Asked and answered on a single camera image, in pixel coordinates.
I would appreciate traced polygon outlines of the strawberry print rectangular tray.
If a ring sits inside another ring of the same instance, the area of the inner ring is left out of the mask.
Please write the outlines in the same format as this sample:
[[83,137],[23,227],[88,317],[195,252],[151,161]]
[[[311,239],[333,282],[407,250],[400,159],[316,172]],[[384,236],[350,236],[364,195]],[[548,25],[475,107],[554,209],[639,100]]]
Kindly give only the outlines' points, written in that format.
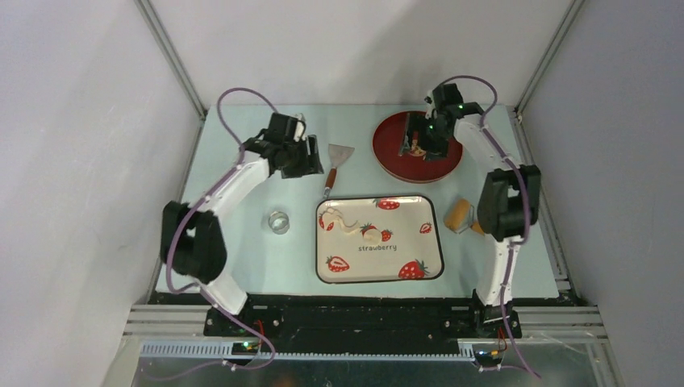
[[432,201],[340,198],[315,211],[315,269],[326,284],[429,281],[444,271]]

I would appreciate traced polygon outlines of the wooden dough roller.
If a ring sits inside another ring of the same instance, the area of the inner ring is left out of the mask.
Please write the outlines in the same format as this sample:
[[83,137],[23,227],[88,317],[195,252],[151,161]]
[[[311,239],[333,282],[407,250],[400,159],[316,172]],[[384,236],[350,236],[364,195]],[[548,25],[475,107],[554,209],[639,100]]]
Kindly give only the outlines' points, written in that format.
[[467,230],[484,235],[479,221],[475,218],[474,206],[466,199],[458,199],[444,217],[444,225],[452,232],[461,234]]

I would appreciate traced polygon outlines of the round cut dough wrapper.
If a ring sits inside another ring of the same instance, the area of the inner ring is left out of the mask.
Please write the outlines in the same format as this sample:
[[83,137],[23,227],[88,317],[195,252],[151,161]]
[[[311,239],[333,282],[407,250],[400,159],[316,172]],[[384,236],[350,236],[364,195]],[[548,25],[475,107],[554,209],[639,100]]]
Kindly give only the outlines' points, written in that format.
[[377,228],[368,228],[363,232],[363,239],[367,242],[378,243],[382,241],[382,232]]

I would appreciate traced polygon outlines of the round red lacquer tray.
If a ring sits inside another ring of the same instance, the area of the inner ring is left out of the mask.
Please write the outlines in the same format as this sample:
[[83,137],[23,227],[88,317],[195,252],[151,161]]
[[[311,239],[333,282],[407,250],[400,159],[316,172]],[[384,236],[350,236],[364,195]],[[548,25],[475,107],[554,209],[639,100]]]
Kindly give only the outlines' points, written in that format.
[[449,140],[448,155],[444,159],[427,160],[427,153],[413,141],[411,150],[398,154],[410,113],[424,115],[419,110],[405,110],[382,120],[373,133],[372,149],[377,162],[391,176],[414,184],[427,184],[449,175],[461,162],[464,148],[454,138]]

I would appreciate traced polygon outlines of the metal scraper wooden handle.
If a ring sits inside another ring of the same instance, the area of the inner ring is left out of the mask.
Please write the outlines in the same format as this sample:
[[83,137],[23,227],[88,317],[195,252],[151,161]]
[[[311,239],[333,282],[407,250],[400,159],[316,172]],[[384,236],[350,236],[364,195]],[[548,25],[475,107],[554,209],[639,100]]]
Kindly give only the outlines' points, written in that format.
[[325,185],[323,188],[323,199],[328,199],[332,188],[336,182],[336,176],[338,169],[343,165],[346,160],[350,158],[353,154],[355,148],[339,145],[339,144],[329,144],[328,145],[328,155],[331,162],[331,168],[328,172]]

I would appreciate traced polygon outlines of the white dough piece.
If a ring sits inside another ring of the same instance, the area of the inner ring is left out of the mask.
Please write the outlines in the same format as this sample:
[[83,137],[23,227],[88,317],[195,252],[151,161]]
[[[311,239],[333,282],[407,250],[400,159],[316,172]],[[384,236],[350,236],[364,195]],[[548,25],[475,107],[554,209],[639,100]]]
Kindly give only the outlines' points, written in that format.
[[344,214],[336,208],[327,208],[318,214],[318,224],[323,231],[341,230],[346,235],[353,235],[360,231],[358,221],[347,223]]

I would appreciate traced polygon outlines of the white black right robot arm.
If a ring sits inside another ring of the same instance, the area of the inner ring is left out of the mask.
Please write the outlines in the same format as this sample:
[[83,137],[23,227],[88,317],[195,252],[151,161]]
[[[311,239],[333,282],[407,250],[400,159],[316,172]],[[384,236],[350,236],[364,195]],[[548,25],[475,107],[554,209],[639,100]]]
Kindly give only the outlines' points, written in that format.
[[426,161],[440,160],[456,140],[485,173],[476,220],[491,246],[491,258],[473,292],[469,326],[474,334],[489,337],[512,320],[511,278],[519,250],[538,219],[541,173],[505,148],[487,122],[493,108],[466,102],[458,79],[442,81],[429,92],[423,114],[407,115],[398,153],[418,148]]

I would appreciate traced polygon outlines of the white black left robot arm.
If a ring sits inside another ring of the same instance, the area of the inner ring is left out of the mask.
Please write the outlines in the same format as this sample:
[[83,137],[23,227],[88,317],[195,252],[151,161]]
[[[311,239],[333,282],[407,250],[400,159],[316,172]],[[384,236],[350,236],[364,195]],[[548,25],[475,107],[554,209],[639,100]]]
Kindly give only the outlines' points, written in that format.
[[240,143],[234,164],[194,204],[169,202],[162,211],[161,261],[166,280],[188,277],[208,302],[226,312],[224,326],[246,335],[255,314],[248,294],[227,268],[222,223],[261,183],[275,173],[300,178],[323,173],[315,135],[306,133],[302,114],[273,113],[267,127]]

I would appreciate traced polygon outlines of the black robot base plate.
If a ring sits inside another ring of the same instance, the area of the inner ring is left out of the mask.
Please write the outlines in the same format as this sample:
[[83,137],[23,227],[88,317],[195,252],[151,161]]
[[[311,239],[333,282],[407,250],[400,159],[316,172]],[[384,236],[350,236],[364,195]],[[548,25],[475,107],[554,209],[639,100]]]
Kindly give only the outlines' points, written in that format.
[[472,298],[359,298],[250,295],[232,322],[211,307],[206,337],[248,337],[254,329],[279,355],[458,355],[465,339],[519,339],[510,322],[480,324]]

